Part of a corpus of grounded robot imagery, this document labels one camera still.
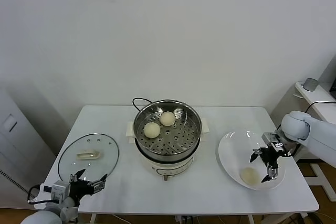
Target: white table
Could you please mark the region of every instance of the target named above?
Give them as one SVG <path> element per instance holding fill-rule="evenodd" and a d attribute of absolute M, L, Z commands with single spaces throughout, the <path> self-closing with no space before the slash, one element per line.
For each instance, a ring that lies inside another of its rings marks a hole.
<path fill-rule="evenodd" d="M 143 167 L 136 146 L 130 144 L 125 135 L 127 122 L 137 113 L 134 107 L 83 107 L 60 153 L 83 135 L 104 133 L 117 142 L 120 158 L 105 189 L 93 196 L 85 196 L 79 211 L 134 215 L 248 215 L 318 210 L 319 205 L 293 158 L 285 159 L 283 182 L 269 191 L 243 187 L 219 163 L 217 148 L 226 133 L 244 129 L 261 137 L 263 132 L 275 130 L 264 108 L 203 106 L 195 107 L 195 110 L 202 118 L 207 118 L 208 140 L 201 143 L 194 163 L 186 172 L 165 182 L 161 176 Z M 52 185 L 60 180 L 57 173 L 59 159 L 60 154 L 45 184 Z M 50 195 L 40 193 L 38 200 L 43 199 L 50 199 Z"/>

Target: dough ball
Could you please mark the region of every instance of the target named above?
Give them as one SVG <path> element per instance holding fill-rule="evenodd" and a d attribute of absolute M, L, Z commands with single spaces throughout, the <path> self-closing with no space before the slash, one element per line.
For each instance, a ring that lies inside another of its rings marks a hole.
<path fill-rule="evenodd" d="M 172 126 L 175 123 L 175 120 L 174 113 L 170 111 L 163 112 L 160 116 L 160 123 L 164 126 Z"/>
<path fill-rule="evenodd" d="M 251 186 L 255 186 L 261 181 L 259 173 L 251 167 L 246 167 L 241 170 L 240 177 L 247 185 Z"/>
<path fill-rule="evenodd" d="M 160 134 L 160 126 L 157 123 L 148 123 L 143 128 L 143 133 L 148 138 L 155 138 Z"/>

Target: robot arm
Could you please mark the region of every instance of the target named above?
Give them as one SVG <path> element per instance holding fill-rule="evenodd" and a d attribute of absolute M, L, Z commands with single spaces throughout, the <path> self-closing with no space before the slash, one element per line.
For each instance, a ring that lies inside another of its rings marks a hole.
<path fill-rule="evenodd" d="M 309 114 L 292 111 L 282 119 L 287 138 L 296 141 L 320 159 L 336 167 L 336 125 L 312 118 Z"/>
<path fill-rule="evenodd" d="M 29 204 L 48 203 L 44 210 L 28 216 L 21 224 L 65 224 L 69 223 L 70 220 L 77 219 L 79 202 L 82 197 L 102 191 L 107 177 L 107 174 L 105 174 L 100 180 L 91 182 L 80 179 L 84 172 L 85 169 L 76 172 L 74 175 L 71 174 L 69 183 L 57 181 L 52 187 L 41 186 L 41 190 L 51 193 L 51 200 L 29 200 L 29 193 Z"/>
<path fill-rule="evenodd" d="M 262 182 L 276 179 L 278 174 L 277 159 L 290 157 L 288 151 L 293 147 L 298 149 L 302 144 L 307 149 L 336 167 L 336 125 L 312 118 L 309 114 L 292 111 L 282 119 L 281 129 L 274 133 L 265 132 L 262 139 L 267 147 L 253 149 L 250 162 L 258 156 L 267 167 L 267 175 Z"/>

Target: cable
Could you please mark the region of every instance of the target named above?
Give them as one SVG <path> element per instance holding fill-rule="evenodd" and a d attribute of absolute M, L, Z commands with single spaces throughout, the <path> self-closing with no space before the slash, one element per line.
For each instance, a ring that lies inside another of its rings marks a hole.
<path fill-rule="evenodd" d="M 221 220 L 221 222 L 223 223 L 223 224 L 226 224 L 222 219 L 221 219 L 221 217 L 218 215 L 218 217 L 219 217 L 219 219 Z"/>
<path fill-rule="evenodd" d="M 135 103 L 134 103 L 135 100 L 145 100 L 145 101 L 148 101 L 149 103 L 152 103 L 150 100 L 148 100 L 148 99 L 146 99 L 146 98 L 142 98 L 142 97 L 135 97 L 135 98 L 133 98 L 133 100 L 132 100 L 132 104 L 133 104 L 133 106 L 134 106 L 138 111 L 140 111 L 140 109 L 135 105 Z"/>
<path fill-rule="evenodd" d="M 336 222 L 336 220 L 334 218 L 331 218 L 329 215 L 323 214 L 321 212 L 315 212 L 315 214 L 324 215 L 324 216 L 328 217 L 329 219 L 331 219 L 331 220 L 333 220 L 333 221 Z"/>
<path fill-rule="evenodd" d="M 58 201 L 58 200 L 55 200 L 55 199 L 33 201 L 34 199 L 36 199 L 36 198 L 34 198 L 34 199 L 30 200 L 30 196 L 31 196 L 31 194 L 32 194 L 32 190 L 33 190 L 33 189 L 38 189 L 38 190 L 40 190 L 40 186 L 41 186 L 41 185 L 35 185 L 35 186 L 32 186 L 32 187 L 29 189 L 28 194 L 27 194 L 27 202 L 28 202 L 28 204 L 30 204 L 30 205 L 36 205 L 36 204 L 50 203 L 50 202 L 52 202 L 52 203 L 59 203 L 59 201 Z"/>
<path fill-rule="evenodd" d="M 316 103 L 331 103 L 331 104 L 336 104 L 336 102 L 313 102 L 311 105 L 308 106 L 308 108 L 306 109 L 306 113 L 308 112 L 308 110 L 310 109 L 310 107 L 312 107 L 314 104 Z"/>
<path fill-rule="evenodd" d="M 123 218 L 120 218 L 120 217 L 117 216 L 117 215 L 113 215 L 113 216 L 117 217 L 119 220 L 122 220 L 122 221 L 124 221 L 124 222 L 126 222 L 126 223 L 128 223 L 128 224 L 132 224 L 132 223 L 130 223 L 128 220 L 125 220 L 125 219 L 123 219 Z"/>

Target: floor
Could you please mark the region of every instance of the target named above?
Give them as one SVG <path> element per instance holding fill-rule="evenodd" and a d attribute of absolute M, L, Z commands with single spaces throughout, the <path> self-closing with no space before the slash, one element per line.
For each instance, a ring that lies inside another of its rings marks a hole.
<path fill-rule="evenodd" d="M 319 163 L 321 169 L 324 174 L 328 178 L 332 187 L 336 190 L 336 169 L 331 167 L 326 163 Z M 311 170 L 309 164 L 298 164 L 301 172 L 304 176 L 314 176 L 313 171 Z M 312 186 L 311 190 L 315 195 L 317 201 L 319 202 L 320 209 L 318 212 L 329 215 L 330 217 L 336 219 L 336 202 L 330 202 L 327 198 L 324 190 L 321 186 Z M 22 220 L 34 213 L 33 210 L 18 210 L 18 209 L 0 209 L 0 223 L 5 224 L 19 224 Z M 336 221 L 329 219 L 326 216 L 318 215 L 322 220 L 323 224 L 332 224 Z M 120 216 L 132 224 L 175 224 L 174 216 Z M 247 216 L 221 216 L 222 221 L 226 224 L 248 224 Z M 84 223 L 88 223 L 90 221 L 90 215 L 81 214 L 80 219 Z M 218 216 L 200 216 L 199 221 L 201 224 L 223 224 Z M 260 223 L 262 216 L 254 215 L 254 221 L 256 224 Z M 96 223 L 112 223 L 112 224 L 125 224 L 125 222 L 117 219 L 112 215 L 98 215 L 96 219 Z M 291 220 L 286 220 L 283 224 L 290 224 Z"/>

